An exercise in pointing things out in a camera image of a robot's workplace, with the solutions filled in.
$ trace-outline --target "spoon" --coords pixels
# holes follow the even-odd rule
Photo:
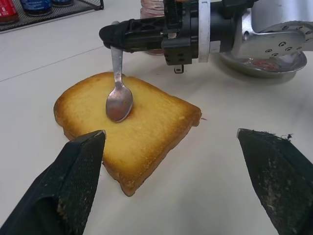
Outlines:
[[[115,88],[107,98],[106,113],[112,121],[121,122],[127,118],[133,107],[133,95],[122,81],[123,51],[111,46],[111,54]]]

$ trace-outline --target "slice of bread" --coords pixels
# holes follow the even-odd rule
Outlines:
[[[166,154],[198,126],[201,110],[134,77],[123,77],[134,98],[128,118],[108,119],[106,98],[114,87],[113,73],[89,77],[65,91],[54,105],[55,119],[70,140],[105,130],[103,164],[127,196],[132,196]]]

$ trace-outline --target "bottle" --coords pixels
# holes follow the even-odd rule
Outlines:
[[[20,0],[23,10],[29,16],[45,16],[52,12],[51,0]]]
[[[52,5],[55,7],[67,7],[73,4],[74,0],[52,0]]]
[[[164,4],[163,0],[141,0],[141,10],[140,18],[153,18],[164,16]],[[160,50],[150,50],[147,51],[148,54],[152,55],[162,55],[163,51]]]
[[[0,24],[10,24],[19,20],[12,0],[0,0]]]

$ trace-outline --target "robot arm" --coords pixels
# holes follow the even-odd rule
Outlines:
[[[311,0],[164,0],[164,17],[100,30],[108,48],[162,49],[168,65],[207,62],[210,53],[271,58],[313,50]]]

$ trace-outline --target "white table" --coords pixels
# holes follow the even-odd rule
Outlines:
[[[53,117],[56,99],[112,68],[98,30],[138,17],[139,0],[123,4],[125,12],[118,12],[121,1],[111,0],[105,11],[0,35],[0,225],[67,142]],[[313,162],[313,53],[306,55],[309,64],[294,79],[273,84],[279,81],[233,72],[216,56],[175,75],[162,56],[125,54],[125,74],[198,105],[208,121],[193,128],[131,198],[102,168],[85,234],[276,235],[236,133],[241,127],[293,133],[292,143]]]

